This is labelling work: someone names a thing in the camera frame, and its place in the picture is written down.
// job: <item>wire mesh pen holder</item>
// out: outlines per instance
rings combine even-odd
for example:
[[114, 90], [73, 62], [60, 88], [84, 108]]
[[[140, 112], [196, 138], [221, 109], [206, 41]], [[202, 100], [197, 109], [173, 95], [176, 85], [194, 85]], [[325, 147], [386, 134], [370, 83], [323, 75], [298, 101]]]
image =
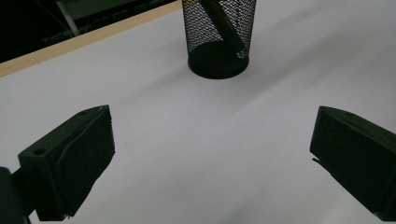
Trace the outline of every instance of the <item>wire mesh pen holder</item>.
[[223, 79], [248, 67], [256, 0], [182, 0], [189, 67]]

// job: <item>white table surface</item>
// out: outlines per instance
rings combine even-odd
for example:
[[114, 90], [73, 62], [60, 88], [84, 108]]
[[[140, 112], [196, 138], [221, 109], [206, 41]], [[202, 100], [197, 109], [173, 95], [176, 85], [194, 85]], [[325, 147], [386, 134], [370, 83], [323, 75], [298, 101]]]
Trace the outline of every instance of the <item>white table surface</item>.
[[188, 68], [181, 10], [2, 77], [0, 165], [16, 171], [34, 141], [110, 105], [116, 154], [64, 223], [382, 223], [309, 144], [320, 105], [396, 133], [395, 12], [394, 0], [259, 0], [250, 65], [225, 80]]

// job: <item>black plastic part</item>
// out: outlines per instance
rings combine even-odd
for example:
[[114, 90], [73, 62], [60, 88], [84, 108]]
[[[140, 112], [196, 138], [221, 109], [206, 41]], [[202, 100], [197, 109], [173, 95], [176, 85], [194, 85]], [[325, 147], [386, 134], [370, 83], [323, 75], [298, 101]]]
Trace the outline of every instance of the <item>black plastic part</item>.
[[0, 223], [29, 224], [29, 217], [23, 212], [21, 198], [11, 173], [0, 167]]
[[20, 153], [39, 219], [72, 217], [114, 153], [107, 105], [79, 112]]
[[249, 63], [256, 0], [183, 0], [189, 68], [212, 79], [234, 77]]
[[310, 151], [370, 212], [396, 221], [396, 134], [355, 114], [321, 106]]

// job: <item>black mesh container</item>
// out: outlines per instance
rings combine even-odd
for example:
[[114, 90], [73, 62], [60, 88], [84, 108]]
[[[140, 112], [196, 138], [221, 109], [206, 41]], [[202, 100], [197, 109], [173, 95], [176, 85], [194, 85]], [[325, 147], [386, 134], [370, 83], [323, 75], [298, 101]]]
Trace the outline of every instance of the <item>black mesh container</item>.
[[182, 0], [189, 67], [201, 77], [234, 77], [248, 67], [256, 0]]

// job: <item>screw hole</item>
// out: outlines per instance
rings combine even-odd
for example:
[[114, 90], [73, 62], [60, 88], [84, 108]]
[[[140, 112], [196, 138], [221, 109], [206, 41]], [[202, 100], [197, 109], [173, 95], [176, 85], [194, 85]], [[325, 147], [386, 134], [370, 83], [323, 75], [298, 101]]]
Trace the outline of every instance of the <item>screw hole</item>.
[[37, 156], [39, 156], [39, 155], [44, 154], [45, 152], [46, 152], [46, 149], [44, 149], [44, 148], [39, 148], [39, 149], [36, 149], [36, 150], [35, 150], [34, 154], [37, 155]]

